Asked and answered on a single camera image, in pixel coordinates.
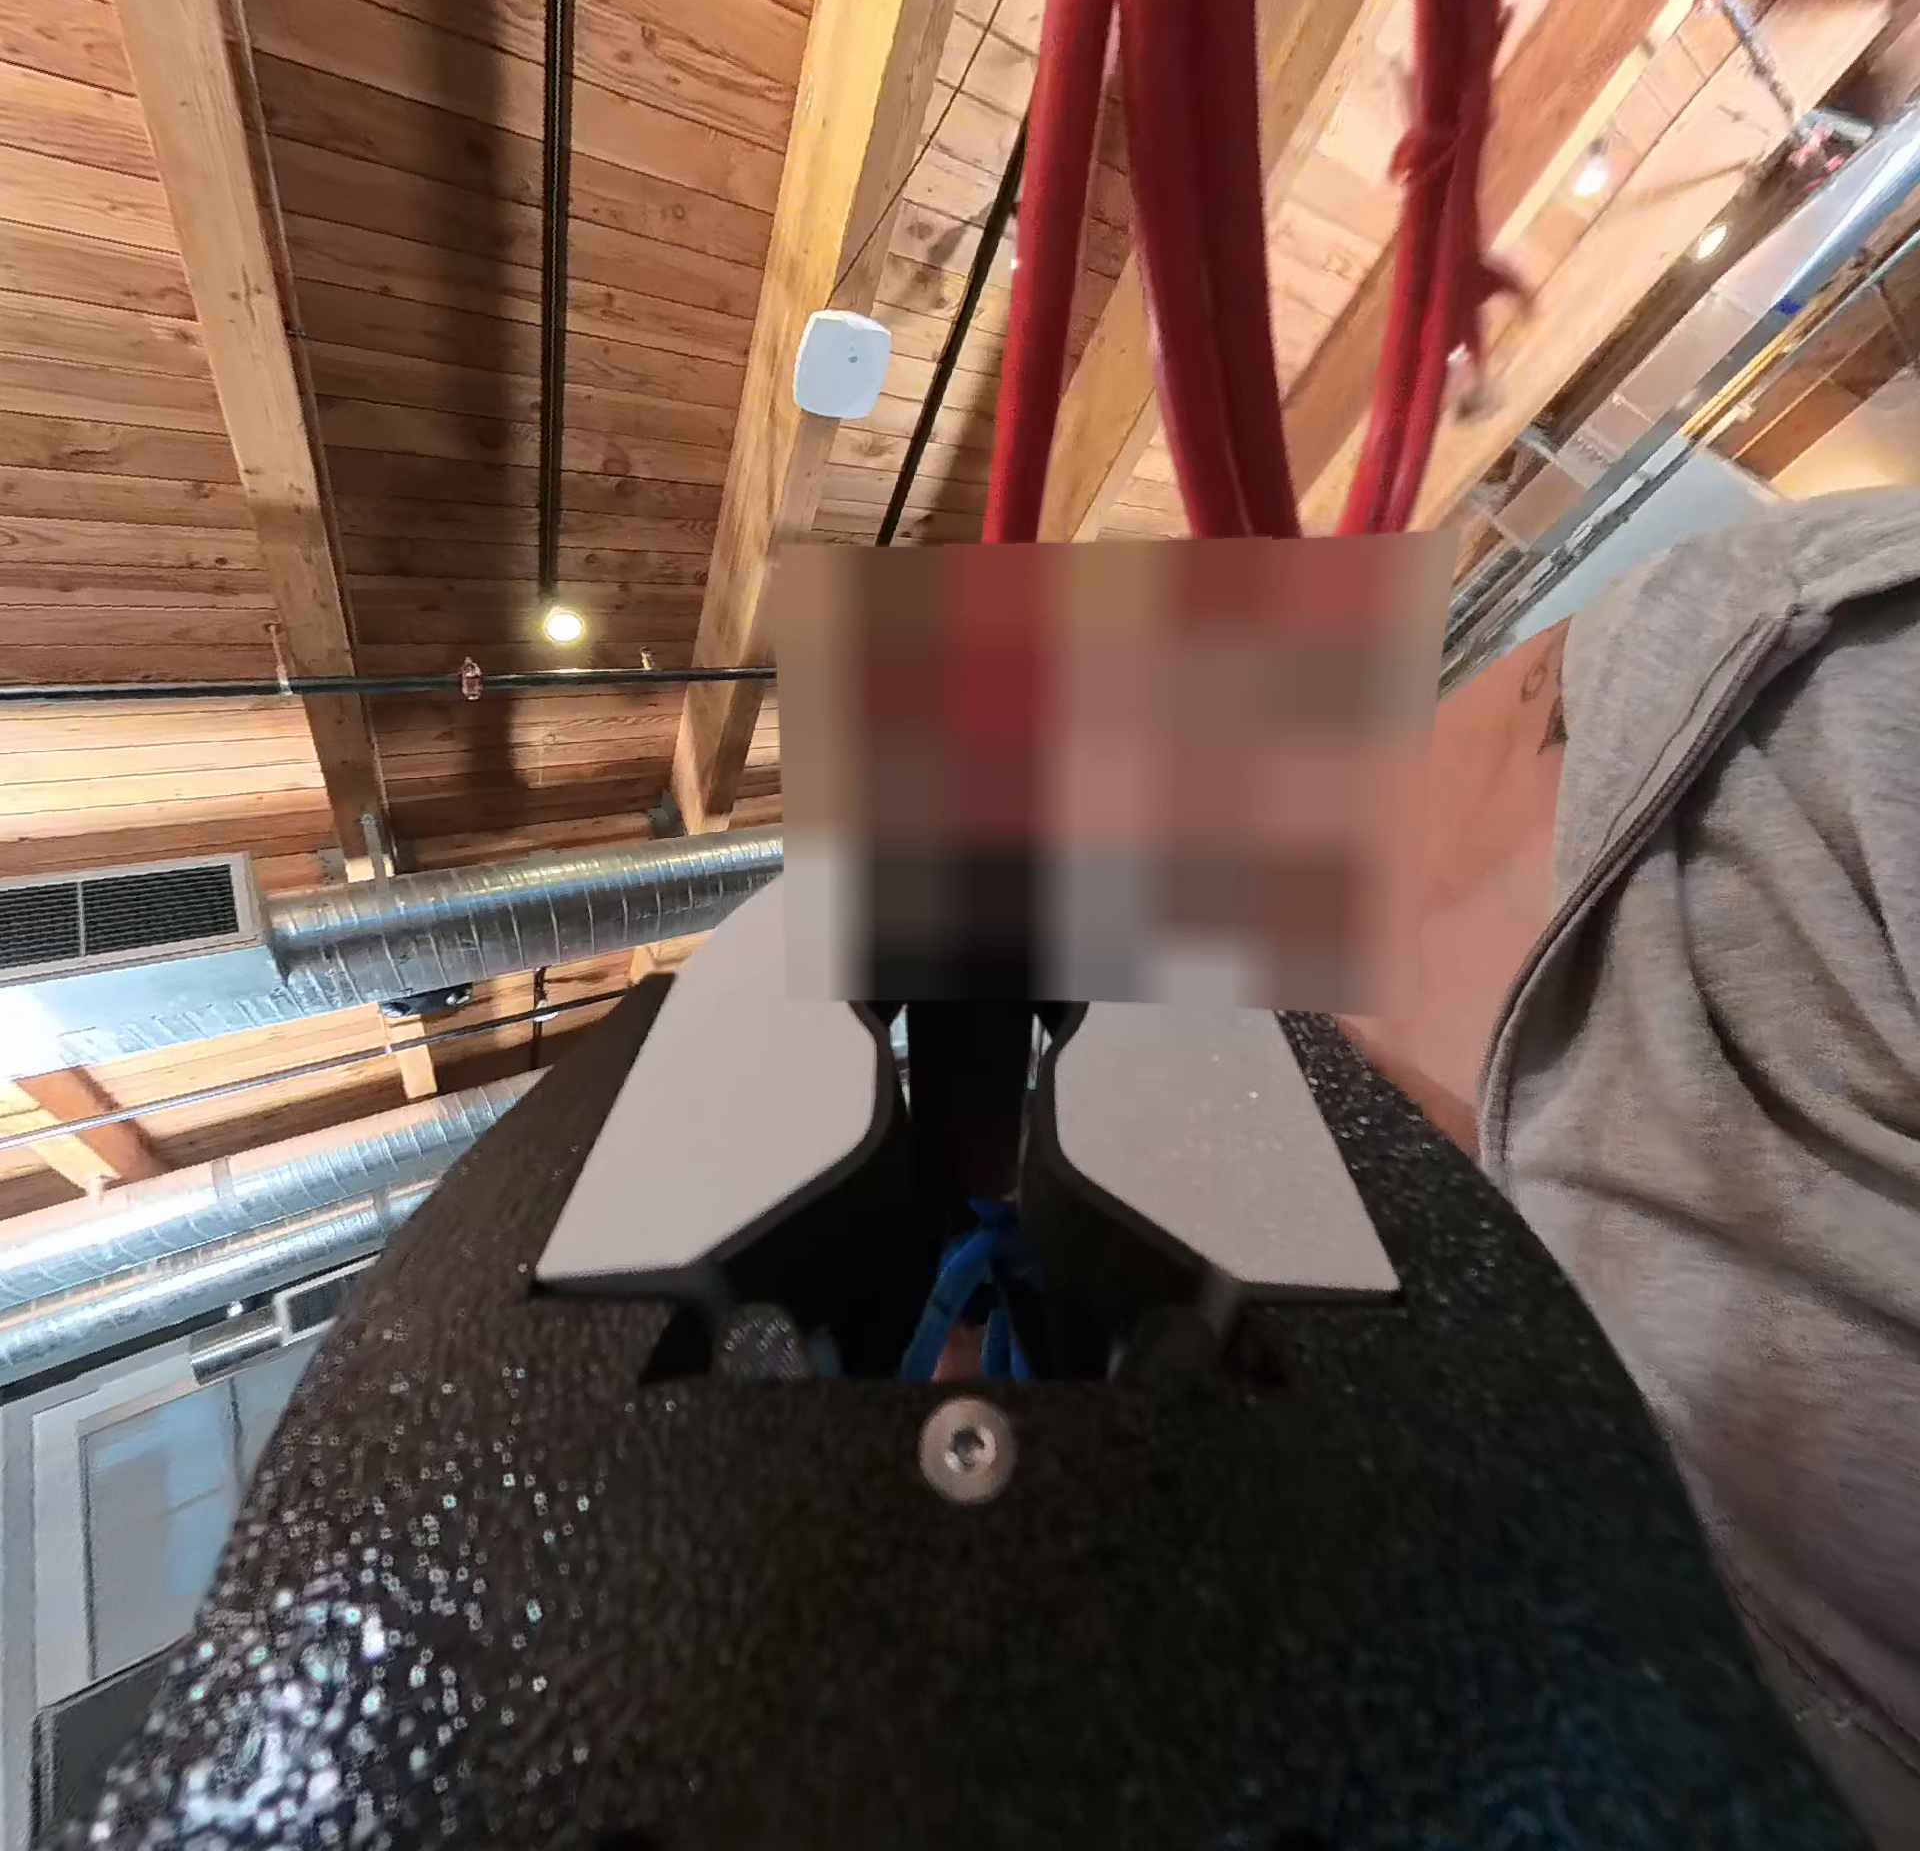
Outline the white ceiling sensor box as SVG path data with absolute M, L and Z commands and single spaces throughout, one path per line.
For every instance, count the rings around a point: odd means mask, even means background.
M 791 401 L 809 417 L 865 420 L 894 363 L 894 335 L 880 318 L 851 308 L 809 316 L 795 363 Z

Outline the black ethernet adapter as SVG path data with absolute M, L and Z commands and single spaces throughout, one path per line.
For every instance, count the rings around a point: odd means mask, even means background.
M 910 1000 L 906 1114 L 921 1177 L 944 1203 L 1009 1196 L 1020 1182 L 1034 1008 Z

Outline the thin metal conduit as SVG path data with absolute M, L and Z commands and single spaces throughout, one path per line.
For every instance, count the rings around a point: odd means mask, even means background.
M 631 990 L 633 990 L 633 985 L 622 985 L 622 988 L 607 988 L 607 990 L 600 990 L 600 993 L 580 993 L 573 1000 L 545 1000 L 541 1008 L 530 1008 L 530 1009 L 520 1009 L 520 1013 L 513 1013 L 513 1016 L 463 1022 L 463 1027 L 445 1028 L 445 1033 L 432 1033 L 417 1043 L 355 1048 L 355 1050 L 334 1053 L 334 1056 L 326 1056 L 326 1061 L 297 1063 L 297 1067 L 278 1069 L 278 1073 L 253 1073 L 248 1077 L 196 1089 L 196 1090 L 188 1090 L 188 1094 L 149 1098 L 149 1101 L 140 1101 L 140 1102 L 117 1102 L 117 1105 L 99 1109 L 99 1114 L 88 1114 L 88 1116 L 74 1116 L 74 1118 L 55 1118 L 51 1124 L 34 1124 L 34 1127 L 19 1127 L 14 1136 L 2 1136 L 2 1154 L 15 1151 L 15 1146 L 48 1143 L 48 1142 L 77 1142 L 83 1136 L 93 1136 L 99 1127 L 114 1127 L 114 1124 L 122 1124 L 122 1122 L 153 1118 L 160 1114 L 174 1114 L 174 1109 L 200 1109 L 200 1105 L 215 1102 L 215 1101 L 248 1098 L 248 1094 L 255 1094 L 255 1090 L 264 1090 L 264 1089 L 308 1083 L 308 1077 L 334 1074 L 334 1073 L 343 1073 L 343 1069 L 360 1069 L 360 1067 L 369 1067 L 369 1063 L 389 1063 L 402 1050 L 442 1053 L 445 1048 L 463 1043 L 467 1039 L 486 1039 L 492 1033 L 508 1033 L 508 1028 L 520 1028 L 520 1027 L 530 1028 L 533 1022 L 545 1027 L 545 1022 L 554 1022 L 554 1020 L 571 1016 L 571 1013 L 582 1013 L 582 1009 L 600 1008 L 600 1003 L 623 1000 Z

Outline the black vertical ceiling pipe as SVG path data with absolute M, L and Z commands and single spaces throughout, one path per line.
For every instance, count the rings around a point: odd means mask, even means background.
M 543 295 L 541 295 L 541 608 L 562 598 L 567 429 L 567 238 L 573 170 L 573 13 L 543 0 Z

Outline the thin silver air duct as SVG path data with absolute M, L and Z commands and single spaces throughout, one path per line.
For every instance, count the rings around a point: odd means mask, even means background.
M 274 1292 L 301 1278 L 379 1253 L 423 1203 L 428 1185 L 374 1190 L 330 1209 L 281 1216 L 157 1263 L 62 1287 L 2 1311 L 2 1387 L 67 1375 L 77 1363 L 139 1351 L 211 1308 Z

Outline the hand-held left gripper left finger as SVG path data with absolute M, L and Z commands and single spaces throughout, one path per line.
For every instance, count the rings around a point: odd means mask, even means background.
M 761 1239 L 873 1161 L 898 1118 L 890 1034 L 787 988 L 787 878 L 674 977 L 535 1264 L 550 1292 L 730 1292 Z

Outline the square metal duct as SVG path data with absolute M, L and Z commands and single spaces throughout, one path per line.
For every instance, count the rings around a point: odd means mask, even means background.
M 1632 372 L 1515 497 L 1543 522 L 1483 555 L 1449 602 L 1439 690 L 1496 664 L 1592 557 L 1759 407 L 1817 335 L 1916 253 L 1916 101 L 1831 174 Z

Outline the silver ribbed air duct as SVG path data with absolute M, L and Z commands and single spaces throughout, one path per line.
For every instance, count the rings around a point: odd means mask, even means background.
M 278 898 L 273 951 L 311 1013 L 670 944 L 783 873 L 783 825 L 648 838 Z

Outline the person's grey hoodie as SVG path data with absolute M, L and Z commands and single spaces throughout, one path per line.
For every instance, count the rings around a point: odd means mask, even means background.
M 1572 617 L 1482 1161 L 1642 1387 L 1769 1678 L 1916 1848 L 1916 488 Z

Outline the metal air vent grille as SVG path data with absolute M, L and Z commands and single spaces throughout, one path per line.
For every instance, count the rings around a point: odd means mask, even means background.
M 2 878 L 2 983 L 253 951 L 269 921 L 242 853 Z

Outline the long silver air duct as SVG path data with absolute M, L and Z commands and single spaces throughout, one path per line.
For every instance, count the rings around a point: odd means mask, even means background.
M 2 1311 L 281 1218 L 436 1182 L 541 1073 L 432 1098 L 2 1223 Z

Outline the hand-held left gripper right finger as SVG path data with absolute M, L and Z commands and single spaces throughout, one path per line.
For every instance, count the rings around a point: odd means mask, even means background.
M 1401 1299 L 1268 1009 L 1083 1009 L 1038 1085 L 1029 1235 L 1070 1302 Z

